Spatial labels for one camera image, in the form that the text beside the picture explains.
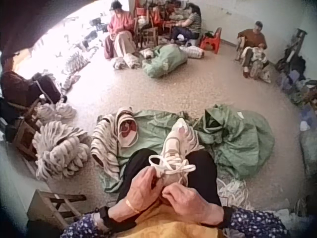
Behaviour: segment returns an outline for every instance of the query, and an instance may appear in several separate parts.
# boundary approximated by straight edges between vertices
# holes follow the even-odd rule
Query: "brown shirt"
[[[244,31],[239,32],[238,37],[244,36],[246,38],[245,47],[258,47],[259,44],[264,44],[264,49],[267,48],[266,40],[264,35],[260,32],[259,34],[255,34],[253,29],[246,29]]]

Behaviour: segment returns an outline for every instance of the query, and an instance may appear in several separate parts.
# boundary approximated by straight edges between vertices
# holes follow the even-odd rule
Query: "green sack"
[[[273,152],[272,130],[255,112],[215,106],[205,110],[194,129],[203,145],[212,145],[215,163],[237,179],[255,175]]]
[[[150,78],[159,78],[187,62],[187,55],[177,45],[158,46],[155,58],[143,61],[143,71]]]

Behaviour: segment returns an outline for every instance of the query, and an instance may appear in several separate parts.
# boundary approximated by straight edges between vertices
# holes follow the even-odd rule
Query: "blue floral sleeve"
[[[228,228],[244,233],[246,238],[290,237],[281,220],[270,212],[235,208]]]
[[[93,214],[83,216],[78,222],[72,223],[68,226],[60,238],[103,238],[106,237],[98,230]]]

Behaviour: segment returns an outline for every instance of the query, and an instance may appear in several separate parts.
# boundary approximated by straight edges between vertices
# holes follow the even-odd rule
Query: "green tarp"
[[[184,112],[174,114],[143,110],[135,114],[138,142],[122,150],[118,157],[121,176],[133,152],[149,148],[159,154],[166,136],[180,117],[198,132],[200,143],[214,154],[218,167],[237,179],[256,174],[272,154],[274,136],[270,126],[263,116],[255,112],[220,105],[206,109],[200,119],[191,119]],[[122,180],[114,181],[102,169],[98,170],[105,192],[116,192]]]
[[[187,62],[187,55],[177,45],[157,46],[154,54],[154,59],[142,63],[143,71],[150,78],[159,78]]]

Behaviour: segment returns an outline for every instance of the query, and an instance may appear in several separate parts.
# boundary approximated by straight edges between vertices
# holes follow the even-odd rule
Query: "white sneaker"
[[[184,119],[179,119],[168,134],[161,155],[151,155],[149,162],[155,167],[157,177],[163,178],[164,186],[173,182],[187,186],[187,175],[194,171],[196,166],[190,165],[185,157],[202,148],[193,128],[188,126]],[[154,158],[159,159],[159,164],[152,161]]]

